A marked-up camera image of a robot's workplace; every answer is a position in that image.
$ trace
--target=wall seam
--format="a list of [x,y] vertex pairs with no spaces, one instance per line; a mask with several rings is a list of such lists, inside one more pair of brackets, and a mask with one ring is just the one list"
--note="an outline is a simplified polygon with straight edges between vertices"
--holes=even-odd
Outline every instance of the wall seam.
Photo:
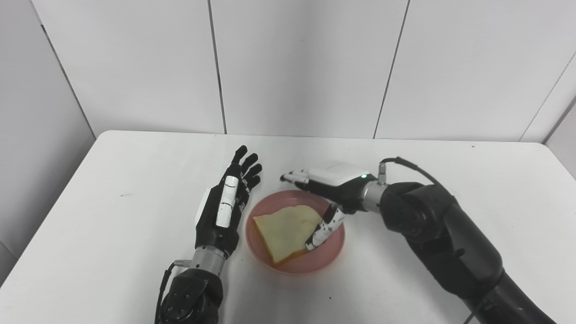
[[384,88],[384,95],[382,97],[382,103],[380,104],[380,112],[378,113],[378,119],[376,120],[376,128],[374,129],[374,136],[372,136],[372,139],[376,138],[378,125],[380,125],[380,116],[382,115],[382,109],[384,108],[384,101],[386,100],[386,95],[388,94],[388,88],[390,87],[390,79],[392,78],[394,63],[396,63],[396,55],[398,54],[398,48],[400,47],[400,39],[402,38],[402,32],[404,31],[404,24],[406,23],[406,17],[408,16],[409,7],[410,7],[410,0],[408,0],[408,2],[406,3],[406,10],[404,11],[404,18],[402,18],[402,25],[400,26],[400,32],[398,33],[398,41],[396,42],[396,48],[394,49],[392,64],[390,64],[390,72],[388,73],[388,80],[386,82],[386,88]]
[[224,111],[224,98],[222,96],[222,81],[220,79],[220,65],[218,64],[218,50],[216,49],[216,35],[214,33],[214,19],[212,18],[212,3],[208,1],[208,15],[210,18],[210,32],[212,33],[212,46],[214,47],[214,62],[216,63],[216,76],[218,79],[218,93],[220,94],[220,108],[222,110],[222,124],[224,125],[224,134],[228,134],[226,128],[226,112]]
[[[534,120],[536,119],[536,117],[538,116],[538,114],[540,113],[540,110],[542,109],[542,107],[544,106],[544,104],[546,103],[546,101],[548,100],[548,98],[550,97],[550,95],[552,94],[552,92],[554,91],[554,89],[556,88],[556,85],[558,84],[558,82],[560,81],[560,79],[562,78],[562,76],[564,75],[564,73],[566,72],[566,70],[568,69],[568,66],[570,65],[570,63],[572,62],[572,60],[574,59],[574,56],[576,55],[576,51],[574,51],[574,53],[572,54],[572,57],[570,58],[570,60],[568,61],[568,64],[566,64],[566,66],[564,67],[564,69],[562,70],[562,72],[560,73],[560,76],[556,79],[556,82],[554,82],[554,85],[552,86],[552,89],[550,89],[550,91],[548,92],[548,94],[546,95],[546,98],[544,98],[544,101],[542,101],[542,104],[540,105],[540,107],[538,108],[538,110],[536,111],[536,113],[534,114],[534,117],[532,117],[532,120],[530,120],[530,122],[528,123],[528,126],[526,127],[526,129],[524,130],[524,132],[522,133],[522,135],[520,136],[520,139],[518,140],[518,142],[522,141],[522,139],[524,138],[524,135],[526,135],[526,132],[528,131],[528,129],[530,129],[530,126],[532,125],[532,123],[534,122]],[[566,116],[565,114],[563,114],[560,117],[560,120],[562,120],[564,118],[564,116]],[[546,136],[546,138],[544,139],[544,141],[542,143],[545,143],[548,138],[550,137],[550,135],[552,134],[552,132],[558,127],[558,122],[556,123],[556,125],[552,128],[552,131]]]

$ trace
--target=robot finger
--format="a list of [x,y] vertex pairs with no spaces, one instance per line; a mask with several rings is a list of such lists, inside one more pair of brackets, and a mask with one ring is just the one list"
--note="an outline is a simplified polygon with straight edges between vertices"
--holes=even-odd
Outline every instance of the robot finger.
[[256,187],[256,185],[260,183],[260,176],[256,175],[251,178],[246,178],[245,180],[246,188],[248,189],[248,192],[250,192],[254,187]]
[[244,160],[244,163],[242,163],[242,174],[245,174],[252,164],[256,163],[256,161],[258,161],[258,154],[250,154],[246,160]]
[[250,168],[250,170],[248,170],[248,172],[244,175],[243,178],[244,179],[253,178],[255,175],[260,173],[260,171],[262,171],[262,165],[258,163],[254,165],[252,168]]
[[307,172],[304,172],[304,170],[302,170],[301,172],[299,171],[290,171],[286,174],[283,174],[280,177],[280,181],[286,181],[286,182],[290,182],[290,183],[308,183],[310,181],[310,177],[308,176]]
[[248,153],[248,148],[246,145],[242,145],[236,150],[234,157],[232,158],[232,163],[240,164],[240,160]]

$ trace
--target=white table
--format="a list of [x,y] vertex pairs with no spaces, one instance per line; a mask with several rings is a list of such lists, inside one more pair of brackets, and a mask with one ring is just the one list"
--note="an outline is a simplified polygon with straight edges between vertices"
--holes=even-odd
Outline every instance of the white table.
[[[279,176],[339,159],[377,172],[402,156],[433,174],[494,243],[516,283],[558,323],[576,304],[576,181],[540,144],[102,134],[0,289],[0,323],[152,323],[164,269],[194,252],[194,217],[241,144],[260,155],[266,195]],[[390,182],[420,180],[390,166]],[[376,214],[346,220],[329,268],[289,277],[249,252],[243,222],[223,271],[221,323],[461,323],[444,292]]]

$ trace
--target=robotic hand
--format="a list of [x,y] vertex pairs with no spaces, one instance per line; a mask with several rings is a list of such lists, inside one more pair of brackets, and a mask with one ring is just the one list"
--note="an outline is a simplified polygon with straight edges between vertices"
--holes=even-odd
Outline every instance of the robotic hand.
[[[386,163],[413,169],[432,182],[386,183]],[[292,171],[281,181],[320,195],[332,208],[308,239],[311,250],[337,229],[347,214],[372,211],[402,234],[440,286],[457,295],[482,324],[555,324],[506,274],[502,258],[464,213],[455,197],[417,165],[400,157],[380,162],[378,177],[362,168],[331,161]]]
[[[220,182],[206,199],[196,225],[196,251],[191,260],[176,260],[164,273],[154,322],[163,324],[216,324],[223,290],[220,272],[238,246],[238,224],[250,191],[260,183],[261,164],[256,153],[240,160],[248,149],[241,146]],[[162,302],[174,266],[189,268],[172,280]]]

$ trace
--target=cable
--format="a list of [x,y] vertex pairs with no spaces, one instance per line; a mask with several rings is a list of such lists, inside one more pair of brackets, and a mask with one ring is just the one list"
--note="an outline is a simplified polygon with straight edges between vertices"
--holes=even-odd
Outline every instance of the cable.
[[474,316],[476,316],[476,313],[480,310],[480,308],[482,308],[482,306],[484,306],[484,301],[485,301],[485,298],[482,298],[482,300],[480,302],[478,302],[478,305],[476,305],[476,307],[472,310],[470,315],[466,318],[466,321],[464,321],[464,323],[462,323],[462,324],[470,323],[470,321],[472,320],[472,318],[474,318]]
[[162,297],[164,296],[164,290],[166,290],[166,285],[168,284],[168,279],[172,274],[172,269],[174,269],[174,262],[164,271],[164,277],[162,278],[162,283],[160,284],[160,293],[158,294],[158,303],[156,303],[156,315],[154,316],[154,324],[160,323],[160,306],[162,305]]
[[426,177],[426,179],[430,180],[432,183],[437,184],[440,187],[442,187],[444,190],[446,190],[446,188],[444,188],[444,186],[438,180],[436,180],[435,177],[431,176],[428,172],[424,171],[423,169],[418,167],[416,164],[414,164],[408,160],[402,159],[401,157],[397,156],[397,157],[387,157],[387,158],[383,159],[382,161],[380,161],[380,163],[388,163],[388,162],[394,162],[396,164],[400,164],[404,167],[412,169],[412,170],[420,173],[424,177]]

